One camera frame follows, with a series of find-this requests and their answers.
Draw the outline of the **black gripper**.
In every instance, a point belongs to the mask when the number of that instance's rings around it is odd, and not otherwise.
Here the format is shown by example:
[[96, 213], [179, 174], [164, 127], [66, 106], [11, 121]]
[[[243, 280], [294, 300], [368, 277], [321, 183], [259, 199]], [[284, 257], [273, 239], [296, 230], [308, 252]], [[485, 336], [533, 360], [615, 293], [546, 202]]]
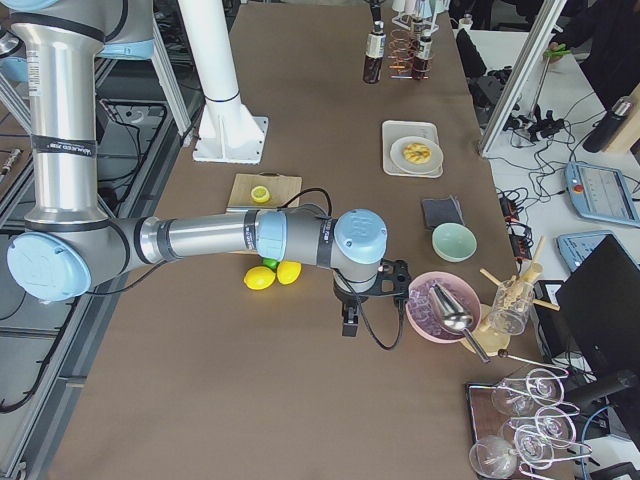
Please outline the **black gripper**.
[[373, 22], [378, 22], [382, 20], [382, 14], [381, 14], [382, 3], [383, 3], [383, 0], [368, 0], [369, 9], [371, 12]]
[[412, 281], [406, 261], [382, 259], [373, 277], [373, 283], [368, 289], [360, 292], [355, 290], [355, 283], [348, 280], [338, 268], [333, 268], [333, 273], [334, 294], [342, 304], [343, 336], [356, 336], [360, 320], [364, 321], [369, 335], [375, 336], [363, 308], [364, 302], [369, 298], [390, 298], [393, 301], [398, 314], [397, 336], [403, 335], [405, 308], [409, 299], [409, 285]]

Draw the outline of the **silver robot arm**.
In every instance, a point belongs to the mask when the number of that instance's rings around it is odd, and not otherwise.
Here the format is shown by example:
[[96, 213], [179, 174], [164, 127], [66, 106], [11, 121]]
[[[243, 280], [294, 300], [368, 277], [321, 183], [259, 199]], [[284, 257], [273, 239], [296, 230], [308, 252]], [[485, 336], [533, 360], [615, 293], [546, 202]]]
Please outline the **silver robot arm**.
[[46, 301], [70, 299], [144, 265], [253, 251], [330, 269], [346, 336], [365, 324], [363, 302], [409, 298], [404, 261], [384, 253], [387, 229], [367, 209], [333, 218], [315, 205], [285, 204], [193, 219], [110, 217], [98, 205], [94, 61], [153, 54], [148, 1], [11, 1], [26, 47], [35, 204], [7, 251], [14, 280]]

